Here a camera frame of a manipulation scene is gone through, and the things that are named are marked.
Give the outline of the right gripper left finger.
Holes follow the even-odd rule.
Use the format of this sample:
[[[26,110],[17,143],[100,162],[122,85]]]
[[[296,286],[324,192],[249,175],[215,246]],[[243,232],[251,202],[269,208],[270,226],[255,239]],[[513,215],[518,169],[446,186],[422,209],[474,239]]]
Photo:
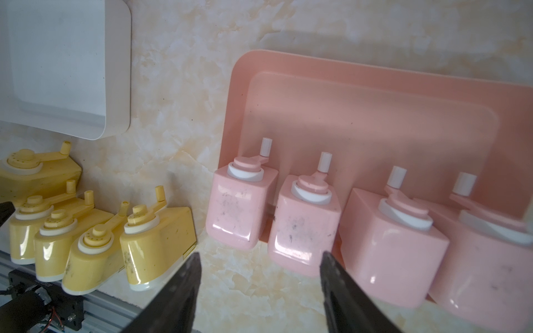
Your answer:
[[[201,285],[201,256],[194,252],[123,332],[192,332]]]

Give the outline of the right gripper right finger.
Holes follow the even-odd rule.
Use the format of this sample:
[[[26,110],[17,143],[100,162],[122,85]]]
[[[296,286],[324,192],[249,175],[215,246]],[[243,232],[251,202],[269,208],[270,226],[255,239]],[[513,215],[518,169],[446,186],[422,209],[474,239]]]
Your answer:
[[[329,332],[401,331],[328,251],[323,253],[320,278]]]

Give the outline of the pink sharpener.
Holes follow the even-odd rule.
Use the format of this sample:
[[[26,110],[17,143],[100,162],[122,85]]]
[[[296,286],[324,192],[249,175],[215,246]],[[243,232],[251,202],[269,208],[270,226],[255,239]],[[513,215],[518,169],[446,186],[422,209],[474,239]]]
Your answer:
[[[317,277],[323,253],[332,251],[341,219],[341,205],[326,182],[332,154],[321,154],[312,175],[289,175],[278,201],[267,242],[270,259],[304,276]]]
[[[434,227],[450,240],[429,296],[477,326],[520,332],[532,319],[532,207],[522,218],[471,199],[477,177],[459,173],[450,198],[427,202]]]
[[[272,139],[265,137],[257,156],[237,156],[216,170],[205,222],[213,239],[239,250],[259,242],[278,181],[278,171],[265,166],[271,146]]]
[[[354,188],[340,222],[341,255],[368,295],[406,308],[421,306],[450,240],[426,205],[401,191],[407,171],[391,170],[386,195]]]

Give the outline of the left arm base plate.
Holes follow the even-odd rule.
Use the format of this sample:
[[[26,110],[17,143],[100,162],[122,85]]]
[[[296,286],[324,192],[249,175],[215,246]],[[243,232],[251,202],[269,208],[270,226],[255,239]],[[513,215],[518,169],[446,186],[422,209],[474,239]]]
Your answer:
[[[1,306],[2,332],[29,332],[38,324],[43,324],[42,332],[53,327],[62,332],[82,329],[83,297],[66,294],[58,285],[18,269],[10,271],[6,281],[1,295],[11,300]]]

